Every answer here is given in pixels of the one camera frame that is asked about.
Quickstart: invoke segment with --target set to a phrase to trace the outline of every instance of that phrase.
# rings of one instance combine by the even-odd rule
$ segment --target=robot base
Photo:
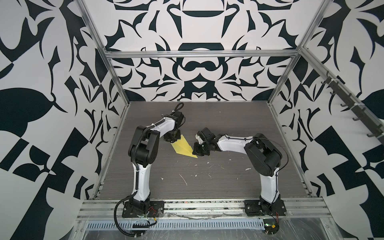
[[[279,216],[285,216],[286,212],[284,202],[280,199],[280,195],[272,204],[265,201],[260,196],[260,200],[245,200],[244,205],[245,213],[250,217],[263,215],[276,216],[276,214]]]
[[[164,213],[163,201],[149,201],[149,198],[145,201],[126,201],[124,203],[124,209],[122,211],[123,218],[131,218],[136,216],[156,217],[159,213]]]

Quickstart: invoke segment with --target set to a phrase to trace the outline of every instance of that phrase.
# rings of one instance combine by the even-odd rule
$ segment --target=aluminum frame
[[[125,106],[124,110],[123,110],[123,112],[121,114],[119,125],[118,125],[118,127],[116,129],[115,135],[113,136],[112,144],[111,144],[111,146],[109,148],[109,151],[108,151],[108,157],[106,158],[104,165],[101,166],[101,172],[99,174],[97,182],[95,183],[95,185],[93,187],[93,193],[92,193],[92,196],[90,196],[90,198],[92,198],[92,199],[96,199],[97,198],[97,196],[99,194],[99,188],[100,188],[100,186],[102,186],[102,183],[104,182],[105,176],[107,175],[107,172],[108,172],[108,169],[109,169],[109,164],[111,163],[113,153],[114,153],[114,151],[116,149],[116,145],[117,145],[117,143],[119,141],[121,130],[122,130],[123,126],[124,126],[125,119],[127,118],[127,113],[128,113],[129,107],[130,107],[130,104],[128,106]]]
[[[285,82],[288,79],[289,74],[291,74],[291,72],[293,71],[293,69],[296,66],[296,64],[299,61],[299,59],[300,59],[300,55],[299,54],[297,54],[296,56],[291,58],[291,60],[287,64],[287,67],[284,69],[283,74],[281,75],[280,79],[278,80],[275,88],[273,89],[271,95],[269,96],[269,99],[268,99],[268,103],[269,104],[272,104],[273,101],[276,99],[276,97],[279,95],[280,90],[284,86]]]
[[[300,43],[297,45],[297,48],[296,50],[298,51],[300,48],[302,48],[303,46],[306,46],[307,43],[310,41],[310,39],[312,38],[313,36],[313,33],[315,32],[315,30],[317,29],[317,27],[320,25],[321,21],[323,20],[324,18],[324,15],[329,7],[329,5],[333,2],[334,0],[323,0],[319,6],[319,8],[317,9],[310,25],[308,26],[302,40],[300,41]],[[278,80],[277,82],[277,85],[275,87],[275,89],[273,90],[271,96],[269,97],[268,99],[268,103],[273,103],[273,101],[276,99],[276,97],[278,96],[281,88],[283,87],[283,85],[285,84],[285,82],[287,81],[288,79],[288,76],[289,74],[291,73],[291,71],[293,70],[293,68],[296,66],[297,64],[297,61],[299,60],[299,56],[295,56],[294,58],[291,59],[291,61],[288,63],[287,67],[285,68],[285,71],[283,72],[283,75],[280,77],[280,79]]]
[[[295,56],[297,50],[106,51],[107,58]]]
[[[324,64],[322,64],[310,50],[305,47],[301,47],[298,52],[324,80],[328,77],[337,79],[336,76]]]
[[[310,183],[310,181],[309,181],[309,180],[307,179],[307,177],[305,176],[305,174],[304,174],[302,168],[300,167],[300,162],[297,160],[297,158],[295,157],[295,155],[293,154],[293,152],[292,152],[292,150],[291,150],[291,146],[290,146],[290,144],[289,144],[289,142],[288,142],[288,140],[287,140],[287,138],[286,138],[286,135],[285,135],[285,133],[284,133],[284,131],[283,131],[283,128],[281,127],[281,124],[280,124],[280,122],[279,122],[279,119],[278,119],[278,116],[277,116],[277,113],[276,113],[276,110],[275,110],[274,106],[272,106],[272,105],[270,105],[270,104],[268,104],[268,106],[269,106],[269,109],[270,109],[270,111],[271,111],[271,113],[272,113],[272,117],[273,117],[274,121],[275,121],[276,124],[277,124],[277,128],[279,129],[279,132],[280,132],[280,135],[281,135],[281,137],[282,137],[282,139],[283,139],[283,142],[284,142],[284,144],[285,144],[285,147],[286,147],[286,149],[288,150],[289,157],[290,157],[290,159],[293,160],[293,165],[295,166],[296,171],[297,171],[297,173],[298,173],[300,179],[304,182],[304,185],[305,185],[305,188],[306,188],[307,193],[308,193],[310,196],[315,197],[315,196],[312,195],[313,192],[312,192],[312,189],[311,189],[311,183]]]
[[[94,41],[97,50],[99,51],[99,54],[101,56],[101,59],[103,60],[104,65],[106,66],[108,72],[111,74],[113,83],[115,84],[124,104],[128,106],[129,99],[127,95],[125,94],[124,88],[121,85],[120,78],[117,76],[114,67],[111,64],[111,60],[107,59],[104,52],[104,46],[101,42],[99,33],[97,32],[97,29],[92,21],[91,15],[88,11],[88,8],[83,0],[75,0],[75,3],[80,11],[81,17],[87,26],[89,33],[91,35],[92,40]]]
[[[158,219],[185,219],[215,217],[250,218],[245,214],[244,200],[250,199],[161,199],[164,204],[164,215]],[[288,218],[321,217],[331,218],[322,197],[291,197],[282,198]],[[85,200],[79,211],[77,220],[110,220],[113,218],[113,209],[119,200]],[[123,205],[117,210],[118,219],[121,217]],[[257,216],[254,218],[267,219],[271,216]]]
[[[382,145],[384,145],[384,127],[382,126],[382,121],[371,110],[369,110],[369,108],[367,108],[365,104],[358,97],[356,97],[355,94],[352,93],[351,90],[349,90],[338,78],[336,78],[336,76],[331,71],[329,71],[329,69],[324,64],[322,64],[320,60],[315,55],[313,55],[313,53],[311,53],[310,50],[307,48],[300,48],[299,53],[324,80],[326,80],[328,77],[331,77],[332,80],[330,82],[329,80],[326,80],[325,83],[328,84],[331,89],[334,89],[335,86],[339,87],[340,92],[337,93],[338,96],[341,97],[344,102],[353,104],[353,106],[350,106],[350,110],[352,110],[352,112],[361,120],[361,122],[368,128],[370,132],[377,134],[377,136],[375,136],[376,139]],[[353,108],[356,105],[359,106],[361,111],[357,111],[357,108]]]

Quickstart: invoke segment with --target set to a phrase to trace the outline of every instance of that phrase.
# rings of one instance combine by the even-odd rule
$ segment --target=black mounting plate
[[[147,217],[156,217],[160,212],[164,213],[164,201],[150,201],[148,211]],[[137,217],[137,215],[133,213],[133,206],[129,201],[124,203],[124,209],[121,216],[123,218]]]
[[[276,216],[276,213],[279,216],[285,216],[285,205],[283,200],[280,198],[277,199],[273,204],[262,203],[260,200],[244,200],[245,213],[247,216],[264,216],[272,215]]]

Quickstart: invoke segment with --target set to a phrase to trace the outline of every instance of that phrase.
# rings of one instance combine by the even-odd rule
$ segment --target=hook rack
[[[384,145],[384,127],[380,119],[373,114],[369,108],[365,106],[340,80],[331,79],[328,76],[322,84],[328,84],[333,90],[331,95],[338,95],[344,104],[340,104],[342,107],[349,107],[349,109],[357,116],[352,118],[354,121],[361,121],[371,133],[367,134],[367,137],[376,137],[381,144]]]

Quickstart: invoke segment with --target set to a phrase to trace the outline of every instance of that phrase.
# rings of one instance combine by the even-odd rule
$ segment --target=gray wooden table surface
[[[170,114],[175,102],[132,102],[115,149],[100,199],[121,199],[131,194],[133,167],[128,147],[137,126],[147,126]],[[253,136],[260,132],[284,146],[266,102],[190,102],[181,112],[186,117],[180,128],[189,145],[196,133],[208,127],[214,134]],[[284,151],[282,164],[287,157]],[[305,197],[303,185],[290,159],[279,172],[282,197]],[[151,168],[151,198],[251,198],[259,197],[260,175],[245,154],[211,152],[210,156],[192,158],[176,154],[169,142],[160,139],[159,152]]]

